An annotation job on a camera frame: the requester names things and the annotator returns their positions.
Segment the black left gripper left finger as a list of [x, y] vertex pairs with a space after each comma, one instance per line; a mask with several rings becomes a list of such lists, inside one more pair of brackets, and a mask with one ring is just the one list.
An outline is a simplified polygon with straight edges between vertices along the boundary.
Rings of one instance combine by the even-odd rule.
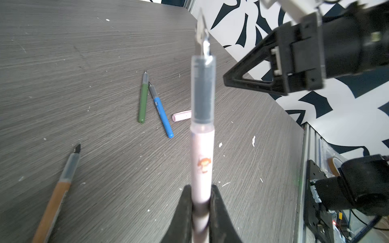
[[191, 186], [186, 185], [178, 201], [175, 213], [161, 243], [191, 243], [192, 199]]

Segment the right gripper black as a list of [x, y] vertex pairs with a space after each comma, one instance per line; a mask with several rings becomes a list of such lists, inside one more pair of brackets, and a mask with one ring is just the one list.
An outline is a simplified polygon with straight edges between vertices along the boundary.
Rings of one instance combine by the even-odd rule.
[[224, 76], [227, 87], [287, 95], [318, 90], [325, 78], [389, 64], [389, 3], [351, 3], [337, 17], [303, 17], [265, 37]]

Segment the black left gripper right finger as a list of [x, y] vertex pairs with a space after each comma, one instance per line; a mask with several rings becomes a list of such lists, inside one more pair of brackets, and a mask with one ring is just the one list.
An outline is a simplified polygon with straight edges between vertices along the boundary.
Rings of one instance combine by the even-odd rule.
[[232, 224], [221, 193], [218, 187], [214, 184], [211, 186], [209, 210], [209, 242], [242, 243], [242, 240]]

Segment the pink fountain pen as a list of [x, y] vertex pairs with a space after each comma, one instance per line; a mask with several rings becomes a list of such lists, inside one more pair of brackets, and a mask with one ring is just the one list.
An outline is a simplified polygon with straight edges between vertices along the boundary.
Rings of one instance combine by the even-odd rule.
[[197, 18], [194, 41], [190, 88], [192, 242], [207, 243], [215, 136], [216, 58], [211, 54], [210, 33], [202, 11]]

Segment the pink pen cap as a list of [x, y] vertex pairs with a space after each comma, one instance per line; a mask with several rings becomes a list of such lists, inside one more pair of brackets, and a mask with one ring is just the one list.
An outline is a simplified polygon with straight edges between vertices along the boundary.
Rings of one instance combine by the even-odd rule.
[[179, 122], [182, 120], [187, 120], [191, 118], [191, 110], [178, 112], [172, 115], [172, 120], [174, 122]]

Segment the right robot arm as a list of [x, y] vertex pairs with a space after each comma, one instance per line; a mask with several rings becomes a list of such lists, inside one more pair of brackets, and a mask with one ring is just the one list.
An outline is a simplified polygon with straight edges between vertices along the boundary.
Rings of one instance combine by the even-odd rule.
[[[322, 89], [326, 78], [362, 74], [389, 64], [389, 3], [364, 7], [353, 2], [337, 16], [323, 17], [312, 7], [271, 30], [223, 77], [228, 87], [286, 96]], [[389, 158], [351, 159], [336, 177], [306, 177], [304, 218], [317, 239], [323, 209], [357, 209], [373, 220], [353, 239], [359, 242], [389, 214]]]

